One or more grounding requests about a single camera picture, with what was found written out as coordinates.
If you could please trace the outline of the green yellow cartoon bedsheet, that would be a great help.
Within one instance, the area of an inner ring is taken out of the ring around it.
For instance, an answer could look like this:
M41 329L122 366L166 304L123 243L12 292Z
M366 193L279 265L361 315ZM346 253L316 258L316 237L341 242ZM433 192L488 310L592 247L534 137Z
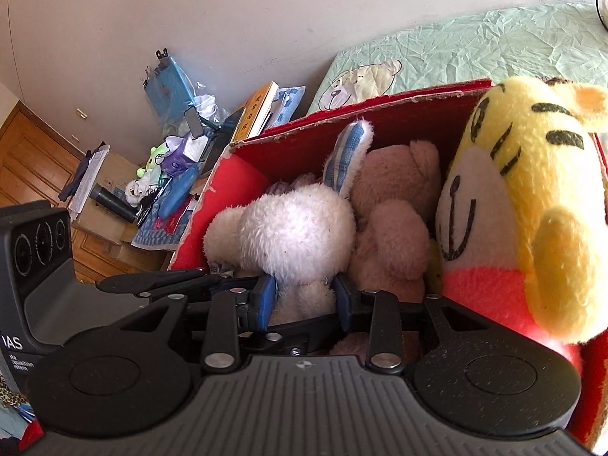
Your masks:
M567 2L494 9L354 45L336 55L309 109L514 75L607 84L607 33L595 6Z

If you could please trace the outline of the blue plastic file bag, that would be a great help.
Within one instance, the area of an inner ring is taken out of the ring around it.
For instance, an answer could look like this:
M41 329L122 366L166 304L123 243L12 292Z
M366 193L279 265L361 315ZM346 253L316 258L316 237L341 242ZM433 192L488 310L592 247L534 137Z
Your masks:
M191 82L167 48L158 49L155 56L158 65L146 68L143 91L163 136L212 136L220 129L215 97Z

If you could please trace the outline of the purple tissue pack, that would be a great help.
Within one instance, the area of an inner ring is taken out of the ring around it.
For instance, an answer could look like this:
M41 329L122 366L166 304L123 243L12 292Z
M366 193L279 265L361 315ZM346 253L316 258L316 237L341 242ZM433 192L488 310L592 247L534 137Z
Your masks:
M168 136L165 139L167 152L162 160L162 171L177 176L200 161L209 139L202 135L194 138L191 133L183 137Z

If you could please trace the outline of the wooden door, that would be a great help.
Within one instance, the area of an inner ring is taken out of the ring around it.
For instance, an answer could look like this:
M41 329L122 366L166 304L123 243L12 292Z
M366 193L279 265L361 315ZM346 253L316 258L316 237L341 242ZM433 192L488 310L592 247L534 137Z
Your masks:
M23 103L9 109L1 124L1 205L47 200L65 208L59 193L75 172L82 153ZM76 277L94 282L128 272L164 269L165 251L116 245L90 232L71 228Z

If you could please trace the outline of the black cylinder bottle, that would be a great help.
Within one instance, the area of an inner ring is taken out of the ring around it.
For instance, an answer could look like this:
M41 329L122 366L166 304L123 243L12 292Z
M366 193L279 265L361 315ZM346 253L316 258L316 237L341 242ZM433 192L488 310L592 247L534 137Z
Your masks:
M111 213L123 220L133 223L137 217L137 209L123 201L114 193L110 193L99 183L96 183L91 190L90 198Z

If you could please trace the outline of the blue pencil case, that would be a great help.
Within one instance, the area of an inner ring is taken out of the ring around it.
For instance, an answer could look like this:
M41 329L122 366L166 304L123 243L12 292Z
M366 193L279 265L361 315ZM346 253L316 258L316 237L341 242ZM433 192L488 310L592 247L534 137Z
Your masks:
M161 196L158 211L159 218L167 219L185 201L190 190L199 177L199 165L194 164L181 175L173 177Z

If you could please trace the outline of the smartphone on books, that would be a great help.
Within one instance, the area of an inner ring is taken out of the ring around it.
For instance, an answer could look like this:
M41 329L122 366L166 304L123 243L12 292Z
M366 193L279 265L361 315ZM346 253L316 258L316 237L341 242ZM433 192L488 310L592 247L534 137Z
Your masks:
M199 161L199 173L201 175L209 174L212 171L225 147L231 143L243 112L243 107L237 109L218 128L209 131L208 142Z

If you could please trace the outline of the red cardboard box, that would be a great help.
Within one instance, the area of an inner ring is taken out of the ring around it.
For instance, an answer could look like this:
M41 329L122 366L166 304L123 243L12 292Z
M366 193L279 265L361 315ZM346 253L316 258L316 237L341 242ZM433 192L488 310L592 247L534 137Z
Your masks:
M173 257L210 302L177 455L581 455L566 344L607 326L607 92L510 77L231 146Z

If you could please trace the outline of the pink-brown teddy bear plush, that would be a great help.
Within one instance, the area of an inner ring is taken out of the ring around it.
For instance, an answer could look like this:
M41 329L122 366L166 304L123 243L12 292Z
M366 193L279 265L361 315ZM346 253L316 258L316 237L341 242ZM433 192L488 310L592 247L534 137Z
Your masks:
M324 184L342 190L356 218L356 241L346 271L333 283L382 290L418 304L426 286L441 172L436 146L424 140L369 151L335 147Z

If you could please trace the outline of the yellow tiger plush toy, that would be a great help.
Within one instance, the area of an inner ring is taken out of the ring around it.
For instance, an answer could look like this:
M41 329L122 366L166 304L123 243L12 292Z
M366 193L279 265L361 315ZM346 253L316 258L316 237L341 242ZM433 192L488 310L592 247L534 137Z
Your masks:
M473 109L439 198L442 290L565 356L582 377L570 430L607 450L605 87L504 79Z

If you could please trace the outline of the blue book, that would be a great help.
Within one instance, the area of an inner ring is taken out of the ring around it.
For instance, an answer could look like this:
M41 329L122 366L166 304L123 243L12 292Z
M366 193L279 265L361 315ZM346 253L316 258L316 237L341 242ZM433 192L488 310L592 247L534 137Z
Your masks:
M305 85L301 85L301 87L280 87L271 103L264 129L279 127L289 122L300 105L305 91Z

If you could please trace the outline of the large white bunny plush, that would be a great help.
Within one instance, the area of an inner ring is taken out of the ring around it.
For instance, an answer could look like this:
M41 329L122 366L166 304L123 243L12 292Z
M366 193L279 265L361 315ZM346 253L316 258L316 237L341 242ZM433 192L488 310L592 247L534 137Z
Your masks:
M371 123L360 119L342 130L334 148L369 149L372 140ZM348 196L321 176L220 211L206 230L203 251L210 267L273 276L277 295L269 323L278 325L335 311L331 281L346 270L355 241Z

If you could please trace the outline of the yellow book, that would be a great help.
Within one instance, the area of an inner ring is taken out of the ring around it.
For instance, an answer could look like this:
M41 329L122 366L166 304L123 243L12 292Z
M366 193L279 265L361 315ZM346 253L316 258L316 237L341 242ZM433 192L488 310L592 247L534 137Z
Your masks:
M259 87L243 104L242 116L237 122L232 143L259 136L262 133L278 89L278 84L270 81L263 87Z

